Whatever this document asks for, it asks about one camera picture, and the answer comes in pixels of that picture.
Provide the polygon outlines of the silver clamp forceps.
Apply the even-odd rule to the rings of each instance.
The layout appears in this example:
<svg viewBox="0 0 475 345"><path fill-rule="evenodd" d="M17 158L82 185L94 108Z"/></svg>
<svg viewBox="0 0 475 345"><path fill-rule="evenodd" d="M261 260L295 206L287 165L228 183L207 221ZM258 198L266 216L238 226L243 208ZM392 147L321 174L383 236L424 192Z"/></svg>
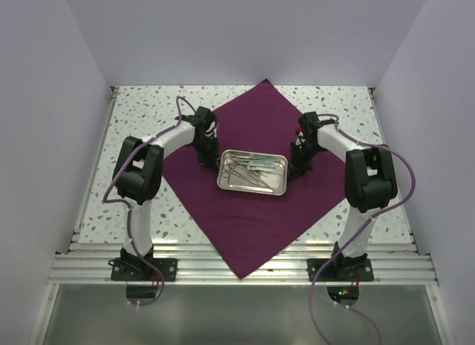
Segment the silver clamp forceps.
<svg viewBox="0 0 475 345"><path fill-rule="evenodd" d="M244 165L246 165L246 167L247 167L247 163L248 163L248 161L249 161L249 160L240 160L240 159L234 159L234 158L228 158L228 159L226 159L225 161L227 161L227 160L234 160L235 162L243 163ZM254 186L266 187L266 188L269 186L266 182L264 182L264 181L262 180L262 178L260 177L260 174L259 174L258 171L252 171L252 172L254 172L255 174L257 174L257 175L258 175L258 178L261 180L261 184L260 184L260 185L254 185Z"/></svg>

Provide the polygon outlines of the stainless steel tray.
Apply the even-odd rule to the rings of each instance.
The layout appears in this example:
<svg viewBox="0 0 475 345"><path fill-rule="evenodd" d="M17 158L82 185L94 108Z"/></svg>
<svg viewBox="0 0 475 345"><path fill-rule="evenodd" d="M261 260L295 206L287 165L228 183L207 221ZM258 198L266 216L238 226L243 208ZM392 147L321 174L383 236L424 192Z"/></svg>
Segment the stainless steel tray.
<svg viewBox="0 0 475 345"><path fill-rule="evenodd" d="M273 171L258 171L260 177L269 186L258 187L246 183L238 178L227 180L222 176L223 165L226 159L234 158L240 160L271 160L275 161L277 168ZM217 186L227 191L239 191L245 193L265 194L281 196L286 192L288 161L285 156L277 154L262 154L257 152L226 150L221 154L220 169L217 176Z"/></svg>

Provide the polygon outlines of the small green-white packet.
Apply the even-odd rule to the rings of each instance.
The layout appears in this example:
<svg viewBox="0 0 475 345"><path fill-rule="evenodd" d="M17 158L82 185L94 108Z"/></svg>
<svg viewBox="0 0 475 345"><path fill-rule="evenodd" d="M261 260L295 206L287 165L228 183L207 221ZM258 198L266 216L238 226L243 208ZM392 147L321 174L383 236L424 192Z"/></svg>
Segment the small green-white packet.
<svg viewBox="0 0 475 345"><path fill-rule="evenodd" d="M250 160L247 169L251 171L273 171L277 168L275 161L271 160Z"/></svg>

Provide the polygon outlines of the purple surgical drape cloth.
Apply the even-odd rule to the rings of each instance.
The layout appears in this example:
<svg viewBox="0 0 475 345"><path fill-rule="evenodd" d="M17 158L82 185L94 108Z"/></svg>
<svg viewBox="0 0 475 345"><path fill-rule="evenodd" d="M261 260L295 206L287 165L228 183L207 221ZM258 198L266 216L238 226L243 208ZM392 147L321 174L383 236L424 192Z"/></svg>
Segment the purple surgical drape cloth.
<svg viewBox="0 0 475 345"><path fill-rule="evenodd" d="M215 110L219 149L289 156L301 112L265 79ZM164 161L163 176L186 211L240 279L304 234L344 199L344 163L317 154L313 170L276 197L217 186L215 172L183 147Z"/></svg>

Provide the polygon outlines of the silver forceps scissors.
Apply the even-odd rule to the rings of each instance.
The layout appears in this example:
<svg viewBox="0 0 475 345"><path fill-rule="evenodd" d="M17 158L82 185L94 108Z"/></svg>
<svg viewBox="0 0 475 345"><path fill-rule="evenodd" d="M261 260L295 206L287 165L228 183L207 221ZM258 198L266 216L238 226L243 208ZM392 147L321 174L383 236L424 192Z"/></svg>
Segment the silver forceps scissors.
<svg viewBox="0 0 475 345"><path fill-rule="evenodd" d="M261 184L261 180L258 178L257 174L249 171L246 165L243 163L235 162L234 160L227 160L224 162L222 176L228 180L234 176L241 180L247 181L252 185Z"/></svg>

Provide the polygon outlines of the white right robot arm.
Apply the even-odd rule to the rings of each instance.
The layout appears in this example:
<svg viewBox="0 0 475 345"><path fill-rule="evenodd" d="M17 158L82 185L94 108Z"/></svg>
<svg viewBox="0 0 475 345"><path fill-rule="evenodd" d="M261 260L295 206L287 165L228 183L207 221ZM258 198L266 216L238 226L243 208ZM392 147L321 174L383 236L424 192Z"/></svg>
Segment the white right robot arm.
<svg viewBox="0 0 475 345"><path fill-rule="evenodd" d="M303 114L298 119L297 139L291 144L288 178L312 170L320 152L330 152L344 162L344 195L350 205L344 232L335 242L332 256L313 268L313 280L373 280L367 246L377 211L386 208L398 194L391 152L383 145L359 142L338 128L337 116Z"/></svg>

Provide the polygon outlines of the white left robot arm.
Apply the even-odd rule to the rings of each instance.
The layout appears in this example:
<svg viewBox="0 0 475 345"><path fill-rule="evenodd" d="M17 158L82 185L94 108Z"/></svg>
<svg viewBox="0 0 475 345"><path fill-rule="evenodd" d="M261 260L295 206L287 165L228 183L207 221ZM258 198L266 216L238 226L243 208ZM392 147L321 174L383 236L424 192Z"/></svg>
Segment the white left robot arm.
<svg viewBox="0 0 475 345"><path fill-rule="evenodd" d="M160 189L163 164L176 150L191 146L198 163L218 171L217 118L208 108L199 107L192 115L180 114L177 123L154 136L127 137L119 152L111 185L117 189L116 203L126 206L126 236L120 260L138 280L146 280L159 269L150 251L151 201Z"/></svg>

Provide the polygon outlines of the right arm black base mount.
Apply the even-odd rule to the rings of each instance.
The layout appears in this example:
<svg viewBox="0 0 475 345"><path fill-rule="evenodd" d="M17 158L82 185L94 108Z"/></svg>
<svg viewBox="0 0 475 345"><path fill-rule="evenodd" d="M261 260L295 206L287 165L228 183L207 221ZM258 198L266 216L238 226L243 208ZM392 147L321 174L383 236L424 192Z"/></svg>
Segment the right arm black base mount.
<svg viewBox="0 0 475 345"><path fill-rule="evenodd" d="M324 266L327 259L307 259L307 274L309 281ZM358 257L357 260L333 261L317 277L317 282L372 282L375 280L371 260Z"/></svg>

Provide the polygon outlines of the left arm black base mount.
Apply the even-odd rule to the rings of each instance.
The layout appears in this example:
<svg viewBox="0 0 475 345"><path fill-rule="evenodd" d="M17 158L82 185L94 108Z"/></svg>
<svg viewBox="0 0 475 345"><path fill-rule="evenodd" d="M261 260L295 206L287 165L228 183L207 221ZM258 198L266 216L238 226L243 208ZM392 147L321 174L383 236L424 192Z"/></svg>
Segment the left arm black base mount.
<svg viewBox="0 0 475 345"><path fill-rule="evenodd" d="M164 280L174 282L177 274L178 260L175 258L154 258L150 260L154 268L140 262L140 266L132 266L120 258L109 260L112 267L112 281L153 281Z"/></svg>

